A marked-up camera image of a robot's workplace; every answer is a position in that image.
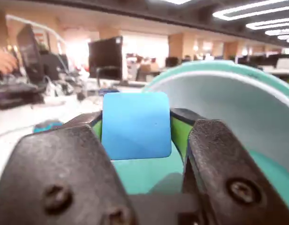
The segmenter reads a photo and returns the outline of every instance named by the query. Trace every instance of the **person's hand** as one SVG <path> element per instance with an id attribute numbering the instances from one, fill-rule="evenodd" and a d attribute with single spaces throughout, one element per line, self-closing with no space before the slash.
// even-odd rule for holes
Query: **person's hand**
<path id="1" fill-rule="evenodd" d="M 2 72 L 2 74 L 9 74 L 16 68 L 16 58 L 7 52 L 0 51 L 0 71 Z"/>

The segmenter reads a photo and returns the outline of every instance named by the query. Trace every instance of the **ceiling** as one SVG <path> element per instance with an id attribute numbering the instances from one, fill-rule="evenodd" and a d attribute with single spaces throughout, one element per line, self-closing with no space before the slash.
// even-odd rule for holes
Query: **ceiling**
<path id="1" fill-rule="evenodd" d="M 261 10 L 289 7 L 289 0 L 278 1 L 281 2 L 228 13 L 225 16 L 233 17 Z M 289 10 L 232 21 L 213 16 L 214 12 L 222 9 L 256 2 L 258 1 L 190 0 L 176 5 L 164 0 L 0 0 L 0 9 L 41 11 L 58 17 L 61 25 L 66 29 L 81 27 L 95 31 L 100 26 L 112 25 L 121 30 L 163 35 L 191 31 L 199 37 L 208 37 L 210 40 L 255 40 L 250 43 L 257 45 L 266 42 L 275 46 L 289 46 L 289 43 L 279 40 L 277 36 L 266 35 L 265 31 L 268 29 L 252 30 L 246 27 L 248 23 L 289 17 Z"/>

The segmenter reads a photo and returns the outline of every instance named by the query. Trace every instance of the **desk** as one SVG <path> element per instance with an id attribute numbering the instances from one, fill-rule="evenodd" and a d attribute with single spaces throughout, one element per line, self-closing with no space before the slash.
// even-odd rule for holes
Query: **desk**
<path id="1" fill-rule="evenodd" d="M 140 89 L 120 88 L 122 92 L 140 92 Z M 46 98 L 46 101 L 64 102 L 63 105 L 24 105 L 0 111 L 0 176 L 19 139 L 33 132 L 34 125 L 49 119 L 67 122 L 82 114 L 102 110 L 101 104 L 94 104 L 91 97 L 78 102 L 76 95 Z"/>

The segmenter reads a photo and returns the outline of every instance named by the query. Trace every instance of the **computer monitor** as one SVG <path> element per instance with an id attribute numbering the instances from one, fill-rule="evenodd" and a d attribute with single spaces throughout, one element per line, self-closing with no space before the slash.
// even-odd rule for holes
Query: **computer monitor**
<path id="1" fill-rule="evenodd" d="M 165 67 L 176 67 L 179 65 L 179 59 L 177 57 L 167 57 L 165 59 Z"/>
<path id="2" fill-rule="evenodd" d="M 90 42 L 90 78 L 122 80 L 122 36 Z"/>
<path id="3" fill-rule="evenodd" d="M 38 44 L 32 26 L 27 24 L 18 33 L 17 43 L 23 60 L 27 76 L 31 83 L 38 84 L 43 81 L 44 71 Z"/>

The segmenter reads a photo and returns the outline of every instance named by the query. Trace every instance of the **blue block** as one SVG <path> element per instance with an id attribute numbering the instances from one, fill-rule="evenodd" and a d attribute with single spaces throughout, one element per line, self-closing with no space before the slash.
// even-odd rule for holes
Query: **blue block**
<path id="1" fill-rule="evenodd" d="M 106 94 L 102 144 L 111 160 L 168 157 L 171 128 L 166 94 Z"/>

